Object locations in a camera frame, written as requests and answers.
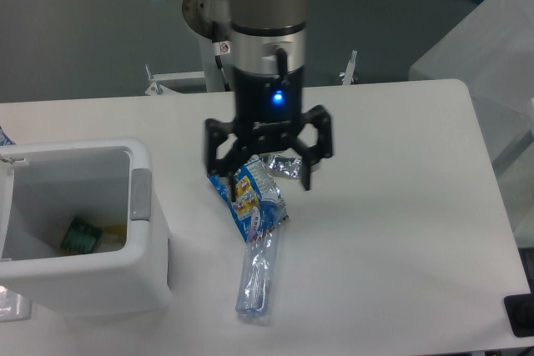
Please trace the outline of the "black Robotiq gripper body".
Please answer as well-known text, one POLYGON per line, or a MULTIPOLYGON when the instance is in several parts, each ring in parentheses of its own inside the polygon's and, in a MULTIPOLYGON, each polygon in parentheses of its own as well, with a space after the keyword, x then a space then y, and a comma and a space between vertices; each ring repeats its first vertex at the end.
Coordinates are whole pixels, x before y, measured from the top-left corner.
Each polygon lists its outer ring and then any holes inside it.
POLYGON ((304 69, 262 75, 234 69, 236 140, 230 160, 247 160, 259 153, 293 149, 310 160, 310 149, 299 139, 306 125, 302 113, 304 69))

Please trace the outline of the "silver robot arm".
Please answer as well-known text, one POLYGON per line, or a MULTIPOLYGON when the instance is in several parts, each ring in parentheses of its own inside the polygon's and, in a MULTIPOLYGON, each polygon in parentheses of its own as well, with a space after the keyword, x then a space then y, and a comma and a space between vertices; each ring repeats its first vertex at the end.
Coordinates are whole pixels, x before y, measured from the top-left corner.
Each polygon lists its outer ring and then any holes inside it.
POLYGON ((233 182, 250 157, 293 149, 309 188, 313 167, 334 150, 327 110, 302 108, 308 0, 224 1, 220 18, 203 16, 213 31, 229 34, 235 115, 205 121, 206 171, 233 182))

